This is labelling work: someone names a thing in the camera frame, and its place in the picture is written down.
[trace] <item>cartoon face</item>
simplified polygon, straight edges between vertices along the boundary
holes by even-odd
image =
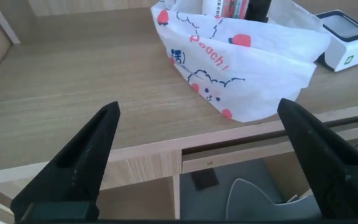
[[[209,101],[227,118],[232,118],[232,112],[228,107],[230,103],[226,102],[229,98],[227,94],[231,87],[241,85],[245,82],[245,78],[230,78],[227,80],[218,80],[212,77],[205,70],[197,70],[191,73],[187,82],[191,87],[199,93],[204,99]]]

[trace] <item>paper bag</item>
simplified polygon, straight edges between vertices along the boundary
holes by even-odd
[[[201,0],[165,1],[151,11],[169,61],[236,121],[269,117],[282,98],[296,100],[330,43],[318,18],[290,0],[272,2],[269,23],[202,15]]]

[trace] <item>drawer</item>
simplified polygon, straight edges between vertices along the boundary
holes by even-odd
[[[345,124],[332,128],[345,140],[358,138],[358,123]],[[293,151],[286,136],[236,146],[223,147],[183,156],[182,172],[193,172],[237,162],[274,156]]]
[[[348,142],[358,149],[358,139]],[[266,157],[264,162],[285,201],[294,195],[304,197],[312,194],[295,152]]]
[[[109,162],[100,189],[111,189],[181,172],[181,151],[163,152],[124,161]],[[0,183],[0,192],[14,198],[32,178]]]

